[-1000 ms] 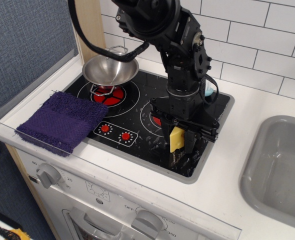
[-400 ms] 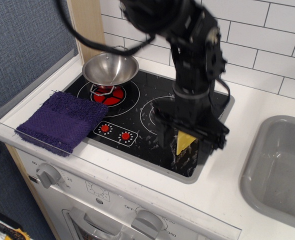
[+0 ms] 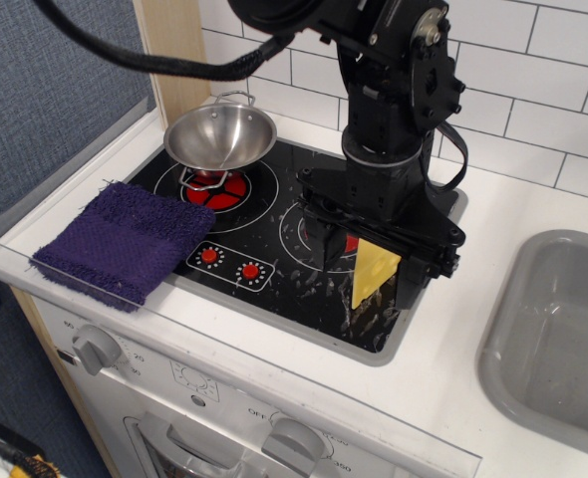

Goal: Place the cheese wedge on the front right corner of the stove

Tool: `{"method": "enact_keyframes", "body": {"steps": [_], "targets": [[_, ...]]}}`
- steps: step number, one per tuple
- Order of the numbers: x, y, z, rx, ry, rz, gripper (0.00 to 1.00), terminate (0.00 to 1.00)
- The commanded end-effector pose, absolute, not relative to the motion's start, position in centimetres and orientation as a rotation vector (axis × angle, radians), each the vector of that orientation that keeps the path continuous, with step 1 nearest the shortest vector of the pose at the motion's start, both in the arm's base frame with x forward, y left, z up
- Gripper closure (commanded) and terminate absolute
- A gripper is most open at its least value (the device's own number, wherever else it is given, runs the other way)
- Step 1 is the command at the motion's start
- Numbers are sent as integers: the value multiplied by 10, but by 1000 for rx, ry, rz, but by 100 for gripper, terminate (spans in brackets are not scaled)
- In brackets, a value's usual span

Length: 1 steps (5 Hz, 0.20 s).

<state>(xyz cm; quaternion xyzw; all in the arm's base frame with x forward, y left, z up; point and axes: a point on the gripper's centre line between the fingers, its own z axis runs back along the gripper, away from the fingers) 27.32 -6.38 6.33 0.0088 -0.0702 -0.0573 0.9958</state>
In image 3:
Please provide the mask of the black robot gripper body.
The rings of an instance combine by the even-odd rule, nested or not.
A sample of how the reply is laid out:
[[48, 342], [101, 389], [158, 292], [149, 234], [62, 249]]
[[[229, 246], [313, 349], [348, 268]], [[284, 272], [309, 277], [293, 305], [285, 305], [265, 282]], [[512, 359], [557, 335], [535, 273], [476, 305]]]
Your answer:
[[423, 178], [418, 158], [366, 164], [348, 157], [340, 168], [297, 173], [302, 211], [309, 208], [352, 235], [403, 257], [430, 264], [430, 278], [450, 277], [465, 234], [449, 216], [457, 190], [440, 192]]

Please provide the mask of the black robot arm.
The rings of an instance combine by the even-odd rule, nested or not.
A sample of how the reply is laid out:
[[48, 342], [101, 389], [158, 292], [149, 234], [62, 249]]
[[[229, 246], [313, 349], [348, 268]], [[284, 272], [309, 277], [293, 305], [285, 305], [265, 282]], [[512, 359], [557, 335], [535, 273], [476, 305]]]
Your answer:
[[395, 305], [411, 308], [430, 280], [457, 267], [462, 230], [448, 217], [458, 180], [430, 180], [433, 137], [455, 146], [448, 123], [464, 84], [447, 52], [443, 1], [235, 1], [246, 25], [275, 37], [316, 31], [337, 46], [348, 93], [340, 170], [299, 171], [299, 204], [314, 262], [332, 267], [348, 236], [401, 258]]

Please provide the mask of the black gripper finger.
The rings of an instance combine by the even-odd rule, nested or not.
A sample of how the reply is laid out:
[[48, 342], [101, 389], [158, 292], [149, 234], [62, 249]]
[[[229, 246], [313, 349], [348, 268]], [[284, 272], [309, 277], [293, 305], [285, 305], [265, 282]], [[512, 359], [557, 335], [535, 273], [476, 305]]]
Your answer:
[[413, 307], [429, 282], [430, 264], [420, 257], [403, 257], [397, 270], [395, 306], [397, 310]]
[[347, 231], [309, 208], [303, 218], [313, 262], [323, 271], [333, 268], [345, 252]]

